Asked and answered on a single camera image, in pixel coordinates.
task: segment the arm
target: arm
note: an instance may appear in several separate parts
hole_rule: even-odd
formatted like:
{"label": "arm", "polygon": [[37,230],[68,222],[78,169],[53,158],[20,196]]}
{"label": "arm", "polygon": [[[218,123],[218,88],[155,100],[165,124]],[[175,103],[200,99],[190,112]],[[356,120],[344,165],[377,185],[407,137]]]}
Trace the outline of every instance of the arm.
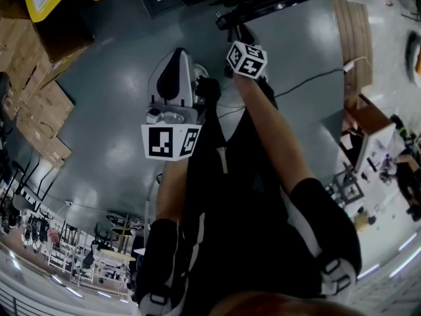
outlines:
{"label": "arm", "polygon": [[186,255],[179,221],[186,200],[188,159],[166,162],[157,196],[157,219],[151,226],[145,256],[136,276],[141,315],[162,315],[180,302]]}
{"label": "arm", "polygon": [[291,128],[256,82],[235,75],[235,83],[291,202],[314,233],[317,247],[322,251],[318,255],[320,265],[323,267],[342,258],[348,260],[358,274],[361,270],[360,244],[351,220],[314,179]]}
{"label": "arm", "polygon": [[289,195],[300,181],[314,178],[301,148],[285,118],[269,102],[257,83],[238,74],[235,74],[234,81],[263,148]]}
{"label": "arm", "polygon": [[157,220],[168,219],[177,223],[186,201],[188,159],[165,163],[157,197]]}

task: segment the gray floor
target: gray floor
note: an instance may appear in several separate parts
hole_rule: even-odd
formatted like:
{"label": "gray floor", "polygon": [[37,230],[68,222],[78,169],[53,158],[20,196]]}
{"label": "gray floor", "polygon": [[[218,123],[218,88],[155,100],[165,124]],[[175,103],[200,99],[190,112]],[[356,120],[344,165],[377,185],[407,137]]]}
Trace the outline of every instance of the gray floor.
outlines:
{"label": "gray floor", "polygon": [[[97,209],[143,214],[145,196],[162,169],[162,163],[143,157],[140,126],[148,106],[147,82],[175,47],[185,47],[195,62],[221,81],[221,104],[241,105],[231,81],[223,78],[229,45],[227,33],[214,23],[218,10],[221,7],[203,4],[152,20],[141,0],[104,0],[84,11],[95,43],[59,80],[75,104],[59,133],[72,156],[50,191],[54,198],[91,207],[61,210],[60,216],[70,224],[91,232],[97,221],[105,222]],[[330,0],[309,1],[247,25],[268,52],[269,82],[276,93],[342,66]],[[317,79],[278,98],[278,105],[311,168],[321,181],[329,182],[341,131],[342,74]],[[232,110],[219,108],[220,114]],[[240,117],[238,112],[221,120],[227,137]],[[30,148],[16,132],[9,149],[21,164],[27,163]],[[45,204],[56,212],[63,207],[51,197]]]}

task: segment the ceiling light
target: ceiling light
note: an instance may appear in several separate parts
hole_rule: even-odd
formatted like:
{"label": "ceiling light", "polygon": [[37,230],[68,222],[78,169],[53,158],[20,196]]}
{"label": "ceiling light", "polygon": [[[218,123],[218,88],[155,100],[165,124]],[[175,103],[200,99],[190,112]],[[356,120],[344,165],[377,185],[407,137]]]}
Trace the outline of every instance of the ceiling light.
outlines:
{"label": "ceiling light", "polygon": [[363,277],[367,276],[368,274],[374,272],[377,268],[380,267],[380,264],[378,263],[377,265],[371,267],[370,269],[366,270],[365,272],[361,273],[357,278],[360,280]]}
{"label": "ceiling light", "polygon": [[51,279],[53,279],[58,284],[63,284],[63,282],[61,282],[61,280],[57,276],[55,276],[55,275],[54,276],[51,276]]}
{"label": "ceiling light", "polygon": [[399,251],[403,250],[411,241],[413,241],[416,237],[417,233],[415,232],[405,243],[399,247]]}
{"label": "ceiling light", "polygon": [[71,289],[70,287],[66,287],[66,289],[71,292],[73,295],[78,296],[79,298],[83,298],[81,294],[79,294],[77,291]]}
{"label": "ceiling light", "polygon": [[104,294],[103,292],[98,292],[98,294],[104,296],[105,298],[111,298],[111,296]]}
{"label": "ceiling light", "polygon": [[13,259],[12,261],[13,261],[13,265],[14,265],[14,267],[15,267],[16,269],[19,269],[19,270],[20,270],[20,266],[19,266],[18,261],[16,261],[15,259]]}
{"label": "ceiling light", "polygon": [[397,273],[399,273],[402,269],[404,269],[408,263],[410,263],[421,251],[421,247],[419,247],[402,265],[397,267],[390,275],[389,278],[394,277]]}

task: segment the railing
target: railing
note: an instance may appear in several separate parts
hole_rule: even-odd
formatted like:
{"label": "railing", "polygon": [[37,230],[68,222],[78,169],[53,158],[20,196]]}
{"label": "railing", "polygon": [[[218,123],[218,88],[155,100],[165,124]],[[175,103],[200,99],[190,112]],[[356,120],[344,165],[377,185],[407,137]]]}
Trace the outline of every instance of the railing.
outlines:
{"label": "railing", "polygon": [[1,288],[0,304],[10,316],[54,316],[16,299]]}

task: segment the stacked cardboard boxes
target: stacked cardboard boxes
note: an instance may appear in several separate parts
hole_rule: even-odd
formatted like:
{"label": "stacked cardboard boxes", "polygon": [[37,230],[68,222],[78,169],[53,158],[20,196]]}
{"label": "stacked cardboard boxes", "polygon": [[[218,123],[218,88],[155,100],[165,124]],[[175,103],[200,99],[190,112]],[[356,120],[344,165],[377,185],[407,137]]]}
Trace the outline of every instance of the stacked cardboard boxes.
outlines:
{"label": "stacked cardboard boxes", "polygon": [[64,57],[55,55],[52,61],[49,49],[30,20],[0,19],[0,71],[9,77],[3,110],[11,120],[16,118],[21,134],[56,168],[62,167],[71,154],[57,133],[73,110],[73,104],[55,79],[87,45],[75,48]]}

